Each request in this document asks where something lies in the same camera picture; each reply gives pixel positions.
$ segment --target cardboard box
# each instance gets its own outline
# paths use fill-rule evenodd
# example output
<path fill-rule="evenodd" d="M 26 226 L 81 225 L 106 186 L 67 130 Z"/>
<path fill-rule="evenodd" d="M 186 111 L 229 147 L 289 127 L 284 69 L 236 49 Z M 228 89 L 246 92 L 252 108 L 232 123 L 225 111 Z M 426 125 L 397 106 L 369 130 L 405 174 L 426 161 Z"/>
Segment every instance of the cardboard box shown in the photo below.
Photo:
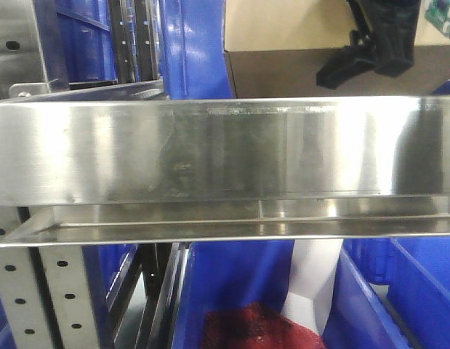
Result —
<path fill-rule="evenodd" d="M 345 0 L 227 0 L 225 59 L 236 97 L 427 95 L 450 78 L 450 40 L 425 19 L 417 28 L 415 65 L 398 78 L 368 72 L 336 90 L 316 74 L 355 29 Z"/>

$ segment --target black plastic part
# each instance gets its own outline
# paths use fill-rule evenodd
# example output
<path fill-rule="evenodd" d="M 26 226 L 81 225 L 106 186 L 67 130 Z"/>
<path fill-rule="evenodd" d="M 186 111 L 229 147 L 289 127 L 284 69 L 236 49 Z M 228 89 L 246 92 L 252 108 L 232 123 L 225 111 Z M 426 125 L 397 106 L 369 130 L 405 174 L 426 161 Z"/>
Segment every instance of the black plastic part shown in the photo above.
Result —
<path fill-rule="evenodd" d="M 336 89 L 367 71 L 396 77 L 414 65 L 420 0 L 347 0 L 357 31 L 317 73 L 317 85 Z M 371 27 L 367 25 L 368 17 Z"/>
<path fill-rule="evenodd" d="M 370 20 L 377 48 L 375 73 L 396 77 L 414 65 L 414 41 L 420 0 L 405 6 L 404 1 L 362 0 Z"/>
<path fill-rule="evenodd" d="M 317 85 L 336 89 L 354 76 L 372 71 L 375 63 L 369 49 L 344 46 L 317 73 Z"/>

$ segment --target metal bar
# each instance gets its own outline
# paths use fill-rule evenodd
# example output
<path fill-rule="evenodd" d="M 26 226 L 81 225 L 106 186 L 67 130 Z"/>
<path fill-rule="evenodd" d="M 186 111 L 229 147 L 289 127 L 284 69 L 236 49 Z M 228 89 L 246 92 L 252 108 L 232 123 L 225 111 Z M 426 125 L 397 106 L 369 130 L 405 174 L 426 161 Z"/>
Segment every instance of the metal bar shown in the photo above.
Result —
<path fill-rule="evenodd" d="M 119 101 L 119 100 L 150 100 L 164 96 L 164 83 L 162 80 L 124 84 L 122 86 L 94 87 L 69 92 L 58 92 L 50 95 L 33 97 L 20 97 L 13 100 L 3 100 L 0 104 L 7 103 L 36 103 L 36 102 L 78 102 L 78 101 Z"/>
<path fill-rule="evenodd" d="M 115 52 L 116 76 L 119 84 L 135 82 L 131 37 L 124 0 L 108 0 L 111 20 L 113 51 Z"/>
<path fill-rule="evenodd" d="M 52 0 L 0 0 L 0 96 L 68 89 Z"/>
<path fill-rule="evenodd" d="M 121 270 L 122 272 L 119 276 L 119 288 L 111 292 L 113 293 L 113 296 L 111 295 L 112 300 L 108 301 L 111 329 L 115 339 L 118 337 L 118 331 L 121 322 L 123 321 L 123 316 L 128 308 L 129 301 L 132 298 L 132 294 L 141 274 L 139 253 L 135 252 L 132 263 L 130 263 L 129 266 L 123 265 Z"/>
<path fill-rule="evenodd" d="M 96 87 L 105 87 L 113 85 L 116 85 L 116 80 L 71 82 L 70 90 L 76 91 L 78 89 L 93 89 Z"/>
<path fill-rule="evenodd" d="M 156 79 L 155 64 L 155 38 L 150 15 L 148 0 L 133 1 L 136 14 L 137 37 L 137 63 L 139 65 L 140 80 L 150 81 Z"/>
<path fill-rule="evenodd" d="M 147 346 L 138 345 L 136 349 L 167 349 L 171 347 L 187 260 L 186 245 L 173 244 Z"/>
<path fill-rule="evenodd" d="M 0 246 L 449 234 L 448 196 L 189 201 L 51 207 Z"/>
<path fill-rule="evenodd" d="M 0 240 L 19 225 L 16 208 L 0 208 Z M 61 348 L 50 324 L 30 249 L 0 249 L 0 298 L 17 349 Z"/>
<path fill-rule="evenodd" d="M 0 205 L 433 194 L 450 97 L 0 102 Z"/>
<path fill-rule="evenodd" d="M 157 303 L 158 300 L 154 300 L 152 298 L 147 298 L 145 301 L 145 307 L 142 312 L 142 319 L 139 326 L 139 332 L 137 333 L 134 349 L 145 349 L 147 347 L 150 332 L 152 331 Z"/>
<path fill-rule="evenodd" d="M 106 24 L 99 22 L 98 20 L 94 20 L 90 17 L 79 14 L 78 12 L 74 12 L 70 9 L 67 9 L 62 6 L 56 6 L 57 13 L 63 15 L 68 18 L 73 18 L 81 23 L 90 25 L 92 27 L 103 29 L 104 31 L 110 31 L 110 27 Z"/>
<path fill-rule="evenodd" d="M 97 247 L 40 248 L 65 349 L 113 348 Z"/>

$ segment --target reflective metal surface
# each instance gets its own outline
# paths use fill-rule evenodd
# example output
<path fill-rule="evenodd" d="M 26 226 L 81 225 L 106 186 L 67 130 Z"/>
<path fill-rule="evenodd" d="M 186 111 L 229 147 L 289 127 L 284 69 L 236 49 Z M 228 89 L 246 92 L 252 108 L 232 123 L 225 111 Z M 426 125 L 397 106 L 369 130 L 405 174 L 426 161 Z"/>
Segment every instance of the reflective metal surface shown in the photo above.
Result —
<path fill-rule="evenodd" d="M 307 198 L 43 209 L 6 246 L 450 234 L 450 197 Z"/>
<path fill-rule="evenodd" d="M 19 225 L 15 207 L 0 207 L 0 229 L 8 234 Z M 61 349 L 52 333 L 33 257 L 31 249 L 0 249 L 0 301 L 17 349 Z"/>
<path fill-rule="evenodd" d="M 450 97 L 0 103 L 0 205 L 450 195 Z"/>
<path fill-rule="evenodd" d="M 167 349 L 172 346 L 188 255 L 185 244 L 172 245 L 147 347 L 136 346 L 136 349 Z"/>
<path fill-rule="evenodd" d="M 164 83 L 162 80 L 140 82 L 135 84 L 112 85 L 94 87 L 91 89 L 71 92 L 58 92 L 50 95 L 33 95 L 33 97 L 20 97 L 13 100 L 1 101 L 8 103 L 30 102 L 89 102 L 101 100 L 165 100 Z"/>
<path fill-rule="evenodd" d="M 55 3 L 0 0 L 0 98 L 68 88 Z"/>

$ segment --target circuit board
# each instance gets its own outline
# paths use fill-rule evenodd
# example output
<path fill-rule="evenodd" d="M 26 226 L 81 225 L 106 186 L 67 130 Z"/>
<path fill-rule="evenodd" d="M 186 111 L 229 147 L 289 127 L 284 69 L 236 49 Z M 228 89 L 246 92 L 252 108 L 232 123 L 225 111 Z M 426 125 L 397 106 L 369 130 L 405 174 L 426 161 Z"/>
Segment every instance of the circuit board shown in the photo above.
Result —
<path fill-rule="evenodd" d="M 444 36 L 450 36 L 450 0 L 431 0 L 426 5 L 425 18 Z"/>

